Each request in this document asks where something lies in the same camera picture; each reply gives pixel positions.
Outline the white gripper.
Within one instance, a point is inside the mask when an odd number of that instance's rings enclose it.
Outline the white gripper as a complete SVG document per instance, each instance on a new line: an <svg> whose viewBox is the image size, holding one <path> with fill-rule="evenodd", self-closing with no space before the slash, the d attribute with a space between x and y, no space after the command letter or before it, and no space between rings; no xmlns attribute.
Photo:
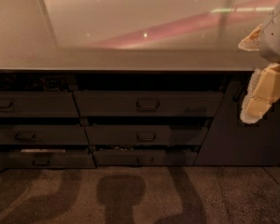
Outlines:
<svg viewBox="0 0 280 224"><path fill-rule="evenodd" d="M274 62L252 74L240 119L254 124L263 118L280 99L280 2L263 24L257 26L238 45L244 51L259 51L261 57Z"/></svg>

